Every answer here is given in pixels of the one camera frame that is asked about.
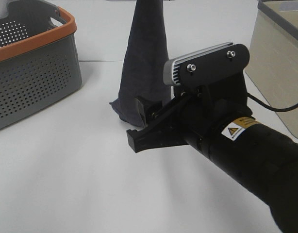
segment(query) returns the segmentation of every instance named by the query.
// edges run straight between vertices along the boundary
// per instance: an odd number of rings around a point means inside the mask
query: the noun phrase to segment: basket handle
[[[60,21],[63,19],[66,21],[66,24],[0,48],[0,62],[74,34],[77,30],[74,16],[61,7],[58,7],[56,13],[61,17],[57,17],[56,20]]]

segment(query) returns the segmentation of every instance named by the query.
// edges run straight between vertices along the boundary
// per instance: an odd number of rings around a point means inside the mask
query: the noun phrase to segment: screw
[[[193,65],[193,64],[189,64],[187,66],[187,70],[188,70],[188,72],[192,73],[193,71],[196,71],[197,70],[197,66],[196,65]]]
[[[234,51],[228,51],[228,52],[227,52],[227,57],[228,57],[228,58],[231,59],[231,58],[233,58],[233,57],[235,57],[235,56],[236,56],[236,53],[235,53]]]

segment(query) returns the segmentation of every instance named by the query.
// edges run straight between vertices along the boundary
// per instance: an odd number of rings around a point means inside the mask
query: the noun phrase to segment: black cable
[[[271,110],[273,112],[278,112],[278,113],[284,113],[284,112],[289,112],[292,110],[295,110],[296,108],[298,108],[298,103],[289,107],[289,108],[273,108],[269,105],[266,105],[265,103],[263,103],[261,100],[259,100],[258,98],[254,97],[252,94],[247,93],[247,96],[249,98],[251,98],[253,101],[257,102],[258,104],[260,104],[261,106],[263,106],[264,108]]]

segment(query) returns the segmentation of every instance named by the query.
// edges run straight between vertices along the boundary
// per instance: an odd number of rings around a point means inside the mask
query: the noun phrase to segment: white table
[[[77,19],[80,59],[103,62],[80,62],[78,92],[0,131],[0,233],[279,233],[267,205],[190,146],[129,148],[132,127],[108,102],[117,97],[134,2],[52,2]],[[165,5],[170,57],[249,45],[254,0]],[[292,137],[275,113],[249,106]]]

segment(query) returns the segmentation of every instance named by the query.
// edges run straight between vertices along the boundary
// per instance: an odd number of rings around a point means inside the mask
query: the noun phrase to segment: cone-shaped cloth
[[[137,0],[128,47],[123,63],[119,98],[110,103],[121,120],[143,126],[135,97],[150,101],[171,99],[171,89],[163,83],[168,60],[163,18],[163,0]]]

